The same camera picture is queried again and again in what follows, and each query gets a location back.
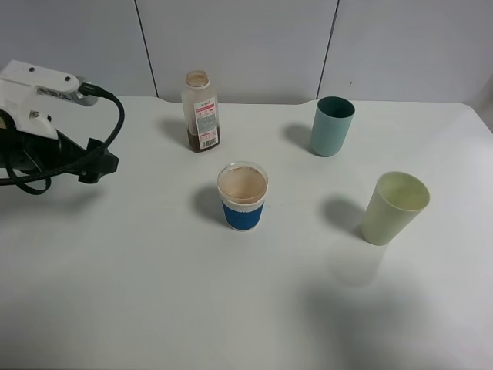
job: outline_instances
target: white wall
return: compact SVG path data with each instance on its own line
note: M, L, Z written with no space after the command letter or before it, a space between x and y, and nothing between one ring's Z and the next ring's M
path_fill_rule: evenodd
M0 68L12 59L156 95L133 0L1 0Z
M337 0L138 0L159 96L205 69L222 102L315 99Z
M488 100L492 37L492 0L341 0L320 96Z

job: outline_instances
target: plastic bottle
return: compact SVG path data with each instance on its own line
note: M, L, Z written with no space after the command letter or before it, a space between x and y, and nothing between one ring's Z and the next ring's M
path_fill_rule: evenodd
M186 87L182 104L190 146L194 152L212 149L221 141L217 94L204 71L188 73Z

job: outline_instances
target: white robot part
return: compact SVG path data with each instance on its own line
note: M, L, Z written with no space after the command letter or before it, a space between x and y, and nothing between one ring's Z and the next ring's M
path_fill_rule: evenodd
M79 93L82 82L84 79L68 73L13 60L0 72L0 109L13 118L18 131L57 140L51 117L30 109L29 102L35 95L47 95L91 106L97 98Z

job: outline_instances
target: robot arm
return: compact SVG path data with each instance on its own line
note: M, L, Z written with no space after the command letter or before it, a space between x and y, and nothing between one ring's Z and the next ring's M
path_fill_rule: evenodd
M89 139L84 150L53 128L50 115L29 108L35 95L84 106L103 97L117 105L119 121L105 142ZM118 158L107 148L121 129L124 116L124 109L113 94L81 77L10 62L0 73L0 167L9 175L9 179L0 179L0 186L17 185L28 193L41 194L49 188L50 178L61 173L75 174L84 183L97 183L102 176L116 171ZM18 177L14 169L28 176ZM26 185L37 180L45 180L45 189Z

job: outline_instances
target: paper cup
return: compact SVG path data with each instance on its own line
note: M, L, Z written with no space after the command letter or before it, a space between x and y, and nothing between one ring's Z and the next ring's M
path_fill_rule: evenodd
M416 177L388 172L377 181L361 223L368 243L385 245L401 232L430 202L430 193Z
M253 229L260 220L267 195L268 179L259 165L235 162L224 167L217 177L224 216L235 230Z

